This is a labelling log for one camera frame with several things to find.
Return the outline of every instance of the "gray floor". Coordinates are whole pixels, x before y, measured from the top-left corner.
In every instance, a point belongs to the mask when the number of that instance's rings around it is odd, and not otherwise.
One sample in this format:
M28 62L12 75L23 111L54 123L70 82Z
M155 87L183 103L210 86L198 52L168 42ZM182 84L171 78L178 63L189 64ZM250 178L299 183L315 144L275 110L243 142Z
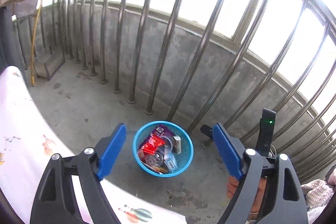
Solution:
M90 68L82 70L66 56L66 63L50 81L36 79L29 91L53 131L74 153L94 146L123 122L127 140L108 180L139 198L185 215L188 223L217 223L228 204L228 172L216 147L204 150L204 136L194 133L194 159L184 173L167 179L147 174L133 157L133 136L145 123L164 119L169 108L155 102L155 112L148 116L144 113L148 95L137 90L136 103L131 105L127 102L128 84L122 81L122 92L114 94L112 75L107 78L108 84L100 84L99 76L90 76ZM174 121L181 126L190 122L178 113Z

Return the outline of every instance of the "silver screw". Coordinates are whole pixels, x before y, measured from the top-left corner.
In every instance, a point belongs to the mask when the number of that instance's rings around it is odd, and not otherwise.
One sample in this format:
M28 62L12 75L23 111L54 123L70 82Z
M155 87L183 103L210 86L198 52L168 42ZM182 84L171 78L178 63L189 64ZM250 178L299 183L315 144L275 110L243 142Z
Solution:
M280 159L288 160L288 156L286 154L280 154Z
M248 148L248 149L246 149L246 153L250 156L254 156L256 152L255 152L254 149Z
M58 159L59 159L59 154L53 154L53 155L51 156L51 159L52 159L52 160L58 160Z
M84 153L87 155L91 155L95 150L92 147L88 147L84 150Z

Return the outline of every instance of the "plastic basket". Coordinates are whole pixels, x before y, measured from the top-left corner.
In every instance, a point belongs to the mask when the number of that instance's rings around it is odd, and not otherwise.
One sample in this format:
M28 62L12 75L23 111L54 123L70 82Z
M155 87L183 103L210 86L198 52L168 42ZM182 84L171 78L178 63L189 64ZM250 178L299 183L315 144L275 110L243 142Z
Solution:
M144 141L144 139L154 130L154 128L159 125L159 124L164 124L166 125L174 134L178 135L181 137L181 148L182 148L182 153L179 155L175 155L175 159L177 161L177 166L178 169L174 172L168 173L168 174L157 174L148 168L142 163L142 161L138 157L138 149L140 144ZM166 122L166 121L154 121L154 122L149 122L145 124L142 128L138 130L136 135L134 136L133 139L133 155L137 161L137 163L140 165L142 169L144 169L146 172L150 173L151 175L154 175L156 177L174 177L182 172L184 172L188 166L190 165L191 161L193 160L194 156L194 147L191 139L189 138L188 134L179 126L172 122Z

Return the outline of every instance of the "concrete wall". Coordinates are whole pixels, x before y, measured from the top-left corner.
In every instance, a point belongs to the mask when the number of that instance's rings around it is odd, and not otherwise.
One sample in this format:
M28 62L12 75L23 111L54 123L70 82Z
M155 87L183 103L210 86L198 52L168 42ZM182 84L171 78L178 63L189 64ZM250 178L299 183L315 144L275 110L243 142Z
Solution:
M70 6L70 30L74 30L74 35L77 42L81 43L82 37L79 28L80 5L77 6L75 15L75 28L73 29L73 6ZM89 62L89 9L90 6L85 6L84 17L84 33L83 42L85 45L86 60ZM100 60L100 22L101 22L101 6L95 7L94 13L94 58L96 64L99 65ZM106 70L114 72L115 50L114 42L117 28L118 10L108 8L106 15L106 45L105 45L105 66ZM48 32L46 39L50 39L52 33L51 26L51 9L45 7L43 9L44 29ZM120 54L120 76L127 82L130 82L132 75L132 62L135 47L135 40L137 36L138 24L140 16L134 13L125 12L123 18L122 42ZM19 20L20 31L22 37L25 37L30 43L29 37L26 33L28 29L21 28L25 20ZM150 91L153 74L157 64L163 36L166 31L167 24L158 20L148 18L146 23L146 30L143 38L142 51L139 62L137 89L143 91L144 96ZM185 29L175 28L173 39L171 41L166 62L162 71L161 79L157 89L156 99L168 106L172 105L183 78L187 72L191 59L196 51L200 37L194 33L188 32ZM220 78L228 69L234 54L226 50L224 47L214 43L209 43L201 63L188 87L187 92L179 106L178 112L188 117L185 123L182 124L185 128L190 124L190 121L197 115L203 104L209 98L215 89ZM194 133L199 134L199 127L206 123L213 126L217 122L226 122L234 111L241 105L246 97L252 92L259 80L262 78L263 72L250 63L243 60L237 67L231 80L224 88L223 92L213 104L211 109L202 119L200 124L194 130ZM128 90L123 90L123 93L128 94ZM235 137L243 136L249 131L260 119L263 107L272 108L283 97L286 91L280 87L276 82L271 80L248 109L234 122L227 130ZM301 106L292 98L277 114L275 132L281 128L298 110ZM307 124L311 122L312 118L308 113L305 113L287 132L279 137L275 142L275 147L280 147L293 136L300 132ZM313 128L300 140L290 146L285 153L291 154L293 151L300 149L302 145L313 138L320 128L315 125ZM250 138L246 145L254 146L257 136ZM303 159L313 150L320 140L310 146L302 153L300 153L294 160Z

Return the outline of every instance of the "trash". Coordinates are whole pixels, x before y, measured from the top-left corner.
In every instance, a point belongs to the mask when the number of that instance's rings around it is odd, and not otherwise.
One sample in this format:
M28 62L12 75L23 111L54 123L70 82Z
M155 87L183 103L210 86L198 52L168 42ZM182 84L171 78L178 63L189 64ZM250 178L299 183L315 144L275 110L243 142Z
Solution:
M181 137L159 124L140 144L137 154L148 169L167 174L178 170L175 153L182 153Z

